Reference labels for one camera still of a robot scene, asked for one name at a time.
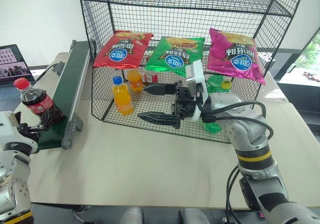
yellow stripe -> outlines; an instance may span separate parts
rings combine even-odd
[[[271,151],[269,151],[268,153],[264,154],[263,156],[260,157],[256,157],[256,158],[244,158],[238,155],[238,158],[242,161],[245,162],[259,162],[259,161],[263,161],[265,159],[267,159],[268,157],[271,156]]]
[[[20,217],[17,217],[15,219],[12,219],[11,221],[8,221],[8,222],[4,223],[4,224],[16,224],[16,223],[21,222],[21,221],[23,221],[23,220],[25,220],[25,219],[27,219],[27,218],[29,218],[31,216],[32,216],[32,212],[28,212],[28,213],[26,213],[26,214],[24,214],[24,215],[22,215]]]

white wall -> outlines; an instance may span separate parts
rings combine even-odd
[[[87,39],[79,0],[0,0],[0,46],[16,43],[28,66],[48,65],[73,39]]]
[[[281,47],[302,49],[319,26],[320,0],[301,0]],[[0,46],[16,43],[29,66],[48,65],[72,39],[86,40],[79,0],[0,0]]]

small orange bottle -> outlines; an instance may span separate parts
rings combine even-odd
[[[130,87],[134,92],[141,92],[144,84],[142,83],[142,75],[137,69],[130,69],[128,71],[128,80]]]
[[[123,115],[128,115],[134,111],[131,102],[131,96],[128,92],[128,86],[122,82],[120,76],[113,77],[112,93],[114,93],[114,101],[116,108]]]

black cable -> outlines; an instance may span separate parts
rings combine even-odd
[[[40,76],[35,80],[35,82],[38,82],[38,81],[48,72],[49,69],[51,69],[52,67],[54,67],[54,66],[56,66],[56,65],[57,65],[57,63],[51,65],[51,66],[48,67],[45,71],[43,71],[43,73],[40,74]]]
[[[265,128],[267,128],[270,132],[269,136],[268,136],[268,140],[270,140],[272,138],[272,136],[274,135],[274,130],[272,129],[272,127],[270,127],[267,123],[261,122],[259,120],[253,119],[253,118],[247,118],[247,117],[236,117],[236,116],[226,116],[226,117],[218,117],[216,118],[216,120],[243,120],[243,121],[250,121],[250,122],[254,122],[254,123],[258,123],[261,126],[264,126]]]
[[[235,171],[238,169],[238,166],[235,166],[233,170],[231,171],[228,180],[226,182],[226,197],[228,197],[228,191],[229,191],[229,185],[230,185],[230,180]],[[226,215],[226,220],[229,222],[229,205],[230,203],[228,202],[228,199],[226,198],[225,200],[225,215]]]
[[[238,170],[236,171],[236,173],[235,173],[235,175],[234,175],[234,177],[233,177],[233,179],[232,179],[229,187],[227,188],[226,206],[227,206],[228,208],[227,208],[226,212],[228,213],[228,215],[227,215],[227,222],[228,222],[228,223],[230,223],[230,220],[229,220],[229,209],[230,209],[230,211],[231,211],[234,219],[238,222],[238,224],[242,224],[242,223],[240,222],[240,220],[237,218],[237,216],[236,216],[235,212],[233,211],[233,209],[232,209],[232,207],[231,207],[231,204],[230,204],[230,193],[231,193],[231,189],[232,189],[232,187],[233,187],[233,185],[234,185],[234,182],[235,182],[236,178],[238,177],[239,173],[240,173],[240,170],[238,169]]]
[[[203,107],[201,106],[200,103],[197,103],[197,106],[198,106],[199,110],[201,112],[203,112],[203,113],[206,113],[206,114],[217,114],[217,113],[222,113],[222,112],[231,110],[233,108],[238,108],[238,107],[242,107],[242,106],[246,106],[246,105],[252,105],[252,104],[256,104],[256,105],[259,105],[261,107],[262,116],[265,118],[266,117],[266,113],[267,113],[266,106],[263,103],[260,103],[258,101],[244,101],[244,102],[240,102],[240,103],[234,103],[234,104],[228,105],[226,107],[218,108],[218,109],[215,109],[215,110],[203,109]]]

black wire rack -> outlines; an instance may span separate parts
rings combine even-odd
[[[203,69],[205,78],[212,71],[206,68],[211,44],[210,27],[246,35],[255,39],[261,70],[265,75],[300,0],[80,0],[91,55],[103,48],[116,30],[151,32],[154,37],[140,64],[144,71],[146,57],[150,56],[162,36],[204,37]],[[183,135],[228,143],[223,131],[212,134],[201,121],[181,121],[181,128],[160,126],[145,122],[137,113],[158,111],[171,113],[174,95],[154,96],[145,92],[131,92],[134,112],[122,116],[116,109],[112,94],[112,77],[119,75],[127,80],[127,71],[108,67],[92,69],[91,113],[104,122],[147,130]],[[175,83],[185,79],[171,72],[159,73],[159,82]],[[260,84],[248,80],[232,79],[231,91],[243,101],[255,100]]]

